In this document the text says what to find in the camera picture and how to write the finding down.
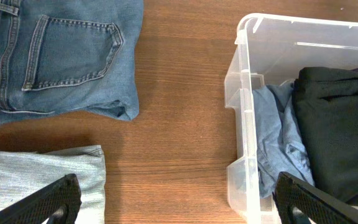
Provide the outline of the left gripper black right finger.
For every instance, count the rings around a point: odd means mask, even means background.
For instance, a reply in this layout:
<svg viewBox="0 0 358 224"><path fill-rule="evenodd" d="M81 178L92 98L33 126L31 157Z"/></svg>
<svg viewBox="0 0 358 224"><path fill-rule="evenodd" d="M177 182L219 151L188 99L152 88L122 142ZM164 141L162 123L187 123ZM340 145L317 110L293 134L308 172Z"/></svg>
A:
<svg viewBox="0 0 358 224"><path fill-rule="evenodd" d="M273 200L282 223L358 224L358 209L287 172L279 173Z"/></svg>

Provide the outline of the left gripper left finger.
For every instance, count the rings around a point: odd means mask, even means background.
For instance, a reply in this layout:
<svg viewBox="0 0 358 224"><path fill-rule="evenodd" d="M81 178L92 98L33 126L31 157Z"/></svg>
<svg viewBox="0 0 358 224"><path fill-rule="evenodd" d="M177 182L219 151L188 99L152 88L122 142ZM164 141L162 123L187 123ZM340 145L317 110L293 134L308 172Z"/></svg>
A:
<svg viewBox="0 0 358 224"><path fill-rule="evenodd" d="M74 223L81 207L81 189L75 174L61 179L0 211L0 224Z"/></svg>

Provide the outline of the blue shirt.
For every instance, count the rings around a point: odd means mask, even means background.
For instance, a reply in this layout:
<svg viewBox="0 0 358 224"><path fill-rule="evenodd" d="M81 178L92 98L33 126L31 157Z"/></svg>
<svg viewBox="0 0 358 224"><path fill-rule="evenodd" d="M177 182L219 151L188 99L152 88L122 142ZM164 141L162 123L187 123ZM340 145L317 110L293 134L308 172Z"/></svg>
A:
<svg viewBox="0 0 358 224"><path fill-rule="evenodd" d="M265 85L252 92L257 136L259 195L269 197L279 173L288 172L314 185L292 103L294 83Z"/></svg>

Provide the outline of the black garment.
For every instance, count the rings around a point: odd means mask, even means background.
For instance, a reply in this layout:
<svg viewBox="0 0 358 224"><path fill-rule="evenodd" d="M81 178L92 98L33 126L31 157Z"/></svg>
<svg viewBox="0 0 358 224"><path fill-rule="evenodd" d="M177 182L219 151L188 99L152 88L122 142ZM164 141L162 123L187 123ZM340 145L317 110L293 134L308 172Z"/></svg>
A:
<svg viewBox="0 0 358 224"><path fill-rule="evenodd" d="M358 68L303 68L292 102L316 188L358 206Z"/></svg>

